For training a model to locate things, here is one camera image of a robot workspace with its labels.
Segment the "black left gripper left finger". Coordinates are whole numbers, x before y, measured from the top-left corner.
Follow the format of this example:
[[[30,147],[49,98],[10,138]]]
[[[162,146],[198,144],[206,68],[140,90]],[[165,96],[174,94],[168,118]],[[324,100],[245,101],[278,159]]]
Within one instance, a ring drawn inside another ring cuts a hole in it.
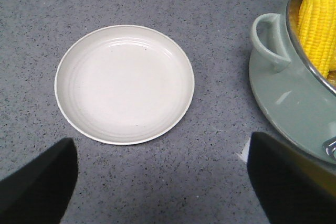
[[[60,223],[77,178],[74,141],[63,138],[1,180],[1,223]]]

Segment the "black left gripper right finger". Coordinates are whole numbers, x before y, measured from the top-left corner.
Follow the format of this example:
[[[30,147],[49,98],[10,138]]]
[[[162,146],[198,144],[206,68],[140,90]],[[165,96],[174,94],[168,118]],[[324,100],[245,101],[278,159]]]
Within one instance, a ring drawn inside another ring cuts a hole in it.
[[[270,223],[335,223],[335,173],[292,147],[254,132],[247,170]]]

